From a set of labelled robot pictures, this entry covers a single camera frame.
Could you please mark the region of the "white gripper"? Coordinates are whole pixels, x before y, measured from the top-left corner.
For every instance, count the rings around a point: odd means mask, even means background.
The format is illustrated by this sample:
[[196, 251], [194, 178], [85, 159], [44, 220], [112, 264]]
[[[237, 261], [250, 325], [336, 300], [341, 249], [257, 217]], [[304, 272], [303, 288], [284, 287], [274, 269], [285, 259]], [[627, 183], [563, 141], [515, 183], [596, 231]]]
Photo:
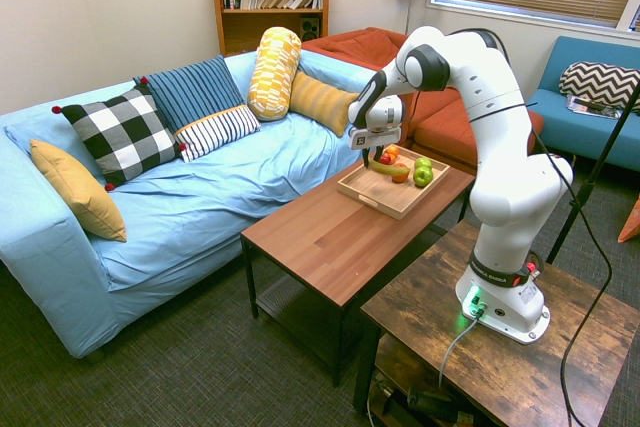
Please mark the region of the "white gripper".
[[375, 158], [379, 159], [384, 153], [385, 145], [394, 144], [400, 141], [401, 127], [396, 126], [374, 132], [369, 129], [352, 127], [349, 130], [349, 146], [353, 150], [362, 149], [363, 165], [369, 168], [370, 148], [376, 147]]

